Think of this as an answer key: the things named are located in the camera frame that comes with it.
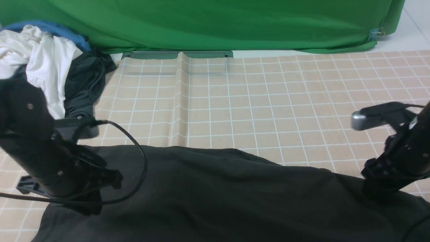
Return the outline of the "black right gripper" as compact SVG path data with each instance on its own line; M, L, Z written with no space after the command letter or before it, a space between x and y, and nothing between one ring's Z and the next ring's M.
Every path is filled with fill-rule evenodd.
M429 178L429 138L389 136L383 153L367 160L361 174L365 197L387 201L406 186Z

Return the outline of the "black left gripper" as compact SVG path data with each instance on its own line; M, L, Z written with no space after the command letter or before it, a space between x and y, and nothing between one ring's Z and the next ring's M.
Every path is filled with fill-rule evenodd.
M28 173L17 190L34 193L86 216L100 215L105 187L121 188L118 170L85 147L67 142L37 142L16 154L16 162Z

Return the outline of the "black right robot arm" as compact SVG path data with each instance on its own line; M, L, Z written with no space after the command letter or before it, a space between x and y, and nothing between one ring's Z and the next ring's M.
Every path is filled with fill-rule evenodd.
M370 199L385 200L408 185L429 178L429 105L410 111L414 104L389 102L362 108L351 116L354 130L390 125L395 133L385 140L382 154L364 164L362 192Z

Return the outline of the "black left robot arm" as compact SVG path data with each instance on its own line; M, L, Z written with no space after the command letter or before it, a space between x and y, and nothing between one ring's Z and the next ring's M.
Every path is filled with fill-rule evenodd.
M123 176L106 168L106 161L71 142L55 127L44 93L26 81L1 81L1 148L27 172L20 178L20 196L48 202L82 215L100 215L100 190L120 189Z

